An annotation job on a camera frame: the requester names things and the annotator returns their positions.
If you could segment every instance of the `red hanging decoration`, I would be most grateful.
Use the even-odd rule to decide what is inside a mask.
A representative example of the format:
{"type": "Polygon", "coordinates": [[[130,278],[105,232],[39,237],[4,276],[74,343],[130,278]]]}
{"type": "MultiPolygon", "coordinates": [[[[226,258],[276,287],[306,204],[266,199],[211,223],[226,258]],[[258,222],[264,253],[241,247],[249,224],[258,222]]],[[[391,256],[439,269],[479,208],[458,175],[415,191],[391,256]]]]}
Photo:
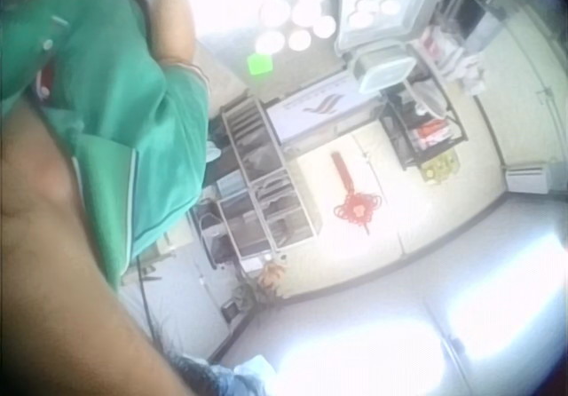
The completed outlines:
{"type": "Polygon", "coordinates": [[[353,179],[341,154],[334,152],[331,154],[331,157],[347,191],[345,202],[343,205],[334,208],[334,214],[341,220],[364,227],[367,234],[369,234],[367,225],[373,219],[373,211],[381,207],[383,199],[376,194],[356,194],[353,179]]]}

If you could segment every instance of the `green sticker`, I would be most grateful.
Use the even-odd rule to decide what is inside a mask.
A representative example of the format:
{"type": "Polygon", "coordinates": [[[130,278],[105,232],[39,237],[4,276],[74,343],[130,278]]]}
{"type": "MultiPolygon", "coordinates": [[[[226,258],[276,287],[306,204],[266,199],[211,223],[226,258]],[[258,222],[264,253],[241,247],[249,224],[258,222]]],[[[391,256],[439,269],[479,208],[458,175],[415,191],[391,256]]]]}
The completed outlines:
{"type": "Polygon", "coordinates": [[[247,58],[248,71],[251,75],[262,75],[272,72],[272,56],[268,54],[252,54],[247,58]]]}

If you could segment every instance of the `person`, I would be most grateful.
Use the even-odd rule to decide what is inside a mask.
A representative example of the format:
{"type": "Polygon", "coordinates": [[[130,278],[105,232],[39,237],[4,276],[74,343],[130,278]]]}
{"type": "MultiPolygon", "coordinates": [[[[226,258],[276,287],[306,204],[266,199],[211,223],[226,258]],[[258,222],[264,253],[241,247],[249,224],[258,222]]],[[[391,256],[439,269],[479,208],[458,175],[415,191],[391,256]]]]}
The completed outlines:
{"type": "Polygon", "coordinates": [[[194,48],[188,0],[2,10],[2,373],[14,394],[262,394],[156,350],[114,294],[201,191],[208,86],[194,48]]]}

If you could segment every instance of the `cabinet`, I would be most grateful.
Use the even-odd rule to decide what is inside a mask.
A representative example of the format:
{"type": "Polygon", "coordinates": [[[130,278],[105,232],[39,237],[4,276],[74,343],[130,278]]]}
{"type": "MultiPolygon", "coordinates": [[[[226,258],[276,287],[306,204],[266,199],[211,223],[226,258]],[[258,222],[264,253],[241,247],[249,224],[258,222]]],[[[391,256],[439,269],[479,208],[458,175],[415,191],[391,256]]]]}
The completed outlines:
{"type": "Polygon", "coordinates": [[[241,260],[276,254],[316,230],[260,102],[245,98],[222,110],[245,188],[218,201],[241,260]]]}

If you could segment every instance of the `cloth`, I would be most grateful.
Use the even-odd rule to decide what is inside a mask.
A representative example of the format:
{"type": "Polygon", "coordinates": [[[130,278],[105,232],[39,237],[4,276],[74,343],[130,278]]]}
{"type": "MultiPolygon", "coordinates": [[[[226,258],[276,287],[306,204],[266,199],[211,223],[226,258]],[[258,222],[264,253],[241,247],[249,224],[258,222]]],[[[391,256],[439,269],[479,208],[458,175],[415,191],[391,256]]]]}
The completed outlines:
{"type": "Polygon", "coordinates": [[[454,36],[443,32],[439,26],[428,26],[420,42],[447,82],[460,81],[469,96],[477,96],[485,90],[480,53],[466,51],[454,36]]]}
{"type": "Polygon", "coordinates": [[[2,117],[52,64],[46,121],[73,158],[104,273],[196,202],[205,171],[207,80],[161,67],[133,0],[27,0],[2,13],[2,117]]]}

